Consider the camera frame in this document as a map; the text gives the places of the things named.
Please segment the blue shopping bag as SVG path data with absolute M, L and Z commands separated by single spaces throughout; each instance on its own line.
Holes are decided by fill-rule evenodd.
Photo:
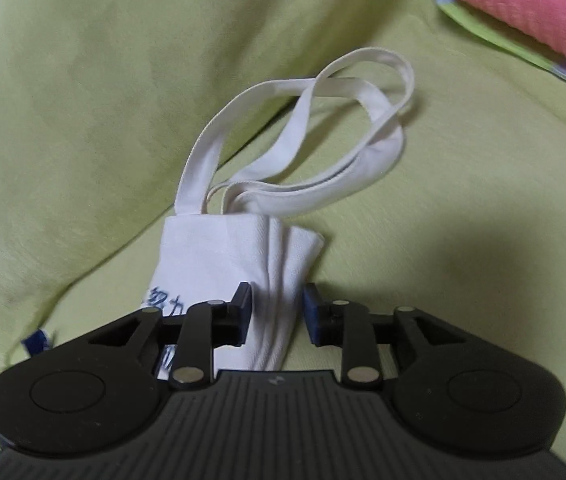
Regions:
M 52 337 L 42 328 L 38 328 L 21 341 L 28 356 L 38 356 L 39 354 L 51 350 L 54 346 Z

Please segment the white canvas tote bag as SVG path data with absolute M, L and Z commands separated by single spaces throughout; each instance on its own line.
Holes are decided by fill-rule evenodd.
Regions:
M 403 151 L 399 113 L 413 91 L 414 70 L 405 58 L 362 48 L 317 76 L 255 84 L 228 102 L 198 136 L 164 222 L 144 304 L 173 318 L 205 300 L 227 300 L 240 283 L 250 284 L 254 307 L 245 344 L 213 350 L 215 372 L 271 372 L 282 366 L 298 315 L 297 295 L 324 245 L 322 235 L 284 220 L 335 203 L 387 174 Z M 252 108 L 285 96 L 297 102 L 269 150 L 227 180 L 213 182 L 234 124 Z M 278 184 L 274 177 L 300 153 L 317 96 L 357 102 L 371 126 L 330 168 L 298 183 Z

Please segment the light green sofa cover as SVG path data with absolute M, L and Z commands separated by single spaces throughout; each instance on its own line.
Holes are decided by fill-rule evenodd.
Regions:
M 434 0 L 0 0 L 0 370 L 137 308 L 208 120 L 362 46 L 415 73 L 382 180 L 296 219 L 323 295 L 411 306 L 566 389 L 566 82 Z M 566 419 L 556 438 L 566 460 Z

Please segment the patchwork quilt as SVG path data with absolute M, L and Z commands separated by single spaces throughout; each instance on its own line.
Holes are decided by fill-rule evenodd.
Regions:
M 566 81 L 566 57 L 461 0 L 435 0 L 467 32 Z

